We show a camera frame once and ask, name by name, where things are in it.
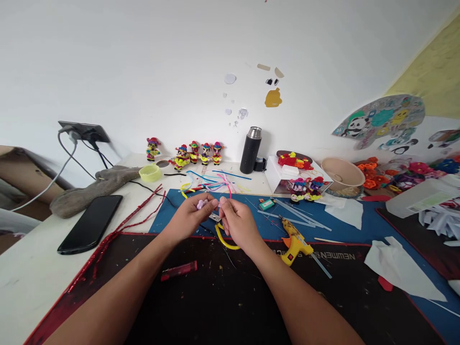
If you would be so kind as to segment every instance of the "black phone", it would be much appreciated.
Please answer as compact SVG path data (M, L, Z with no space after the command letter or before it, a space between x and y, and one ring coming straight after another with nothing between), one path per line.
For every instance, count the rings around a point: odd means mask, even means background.
M62 255L78 254L97 246L122 198L122 195L95 198L70 230L57 252Z

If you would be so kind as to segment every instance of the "black thermos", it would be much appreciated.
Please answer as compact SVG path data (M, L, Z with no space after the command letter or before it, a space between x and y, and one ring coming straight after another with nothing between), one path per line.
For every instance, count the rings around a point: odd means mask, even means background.
M251 127L249 133L246 135L243 156L241 157L240 171L242 173L248 174L253 172L261 140L262 129L260 127Z

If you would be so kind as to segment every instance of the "glue gun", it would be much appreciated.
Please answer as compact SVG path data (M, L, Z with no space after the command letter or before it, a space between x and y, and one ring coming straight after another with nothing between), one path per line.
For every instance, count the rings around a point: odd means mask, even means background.
M305 237L292 225L292 223L279 216L281 222L283 223L283 228L289 234L289 238L281 238L284 244L289 248L286 254L281 255L281 260L288 266L291 266L294 262L294 259L297 257L299 252L304 253L305 255L313 254L313 248L305 243Z

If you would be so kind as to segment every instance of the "white table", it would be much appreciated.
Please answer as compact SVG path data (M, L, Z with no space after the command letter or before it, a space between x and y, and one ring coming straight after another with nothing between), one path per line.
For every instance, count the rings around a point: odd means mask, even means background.
M118 165L128 167L141 167L147 164L145 154L132 154L118 163ZM229 162L223 162L220 166L210 163L207 167L200 163L189 164L184 168L184 172L192 170L203 175L204 170L207 170L206 174L215 176L216 173L211 171L217 169L243 175L240 172L239 163ZM162 168L162 171L163 173L176 172L171 165ZM247 177L252 180L232 176L230 179L238 183L245 194L272 195L263 172L253 172ZM168 192L170 188L179 189L181 185L189 182L189 178L180 175L164 176L151 184L144 183L140 179L135 181L153 190L159 184L163 184L163 190ZM196 186L198 182L196 177L194 181L194 186ZM225 192L225 188L222 187L220 191ZM122 195L123 200L106 234L114 231L151 193L136 184L127 183L114 194ZM159 195L154 196L131 219L130 223L145 219L160 201ZM76 255L59 255L56 251L82 214L83 212L69 219L51 216L0 255L0 334L3 344L24 343L94 252L95 249ZM153 217L144 224L130 228L129 231L148 232L154 219Z

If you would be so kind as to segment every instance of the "wall socket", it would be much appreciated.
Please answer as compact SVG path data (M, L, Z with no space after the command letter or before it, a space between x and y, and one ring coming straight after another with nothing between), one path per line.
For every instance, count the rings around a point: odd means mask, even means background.
M72 126L74 131L80 134L81 140L94 140L110 142L107 133L100 125L82 124L78 122L58 121L61 127Z

